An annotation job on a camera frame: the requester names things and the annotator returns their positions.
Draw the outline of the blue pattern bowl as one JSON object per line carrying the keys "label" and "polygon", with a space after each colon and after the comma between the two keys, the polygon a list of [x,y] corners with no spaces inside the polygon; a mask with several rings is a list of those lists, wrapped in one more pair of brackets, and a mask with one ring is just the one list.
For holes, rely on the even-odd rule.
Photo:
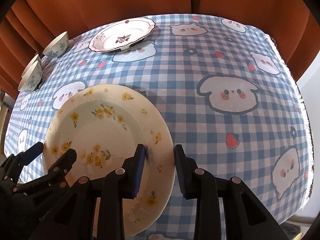
{"label": "blue pattern bowl", "polygon": [[56,38],[54,38],[52,42],[50,42],[50,44],[46,46],[42,53],[47,57],[60,57],[67,50],[68,45],[68,32],[64,31]]}
{"label": "blue pattern bowl", "polygon": [[42,68],[40,62],[35,61],[22,76],[18,86],[19,92],[31,93],[42,81]]}
{"label": "blue pattern bowl", "polygon": [[24,76],[24,74],[29,70],[29,68],[31,67],[31,65],[36,62],[36,61],[39,61],[41,62],[41,58],[39,56],[39,54],[36,54],[32,59],[31,61],[27,64],[27,66],[25,67],[24,71],[22,72],[21,74],[21,77]]}

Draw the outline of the round yellow flower plate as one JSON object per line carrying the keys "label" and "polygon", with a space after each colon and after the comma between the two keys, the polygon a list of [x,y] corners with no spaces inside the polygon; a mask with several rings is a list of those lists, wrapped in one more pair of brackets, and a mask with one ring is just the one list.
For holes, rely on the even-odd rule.
{"label": "round yellow flower plate", "polygon": [[123,202],[125,236],[135,236],[160,217],[175,179],[169,129],[145,96],[108,84],[76,93],[52,119],[44,139],[43,169],[48,171],[72,148],[77,158],[67,182],[81,176],[101,178],[120,168],[138,144],[147,150],[140,189],[135,199]]}

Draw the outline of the small red flower plate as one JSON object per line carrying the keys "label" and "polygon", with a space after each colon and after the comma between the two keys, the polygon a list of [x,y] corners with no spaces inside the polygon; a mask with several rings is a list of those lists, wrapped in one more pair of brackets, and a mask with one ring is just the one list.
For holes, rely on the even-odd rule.
{"label": "small red flower plate", "polygon": [[152,19],[138,17],[112,23],[96,33],[88,48],[92,52],[126,50],[153,32],[156,24]]}

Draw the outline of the blue checkered tablecloth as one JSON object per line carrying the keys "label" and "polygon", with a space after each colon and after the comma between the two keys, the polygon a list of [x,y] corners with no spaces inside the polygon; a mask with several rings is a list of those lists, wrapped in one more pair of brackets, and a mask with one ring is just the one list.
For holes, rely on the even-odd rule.
{"label": "blue checkered tablecloth", "polygon": [[240,177],[279,223],[306,206],[313,149],[305,105],[271,38],[215,16],[152,17],[154,31],[125,53],[95,53],[99,31],[44,58],[40,90],[14,105],[4,153],[44,141],[66,94],[103,83],[130,87],[159,110],[174,143],[220,178]]}

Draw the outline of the orange curtain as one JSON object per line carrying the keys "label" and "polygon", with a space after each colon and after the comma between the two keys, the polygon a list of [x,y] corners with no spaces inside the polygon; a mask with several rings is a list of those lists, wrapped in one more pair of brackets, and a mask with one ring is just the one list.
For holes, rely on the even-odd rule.
{"label": "orange curtain", "polygon": [[26,65],[57,35],[76,37],[144,15],[206,14],[253,25],[275,38],[295,79],[319,52],[318,17],[303,0],[1,0],[1,6],[1,89],[12,98]]}

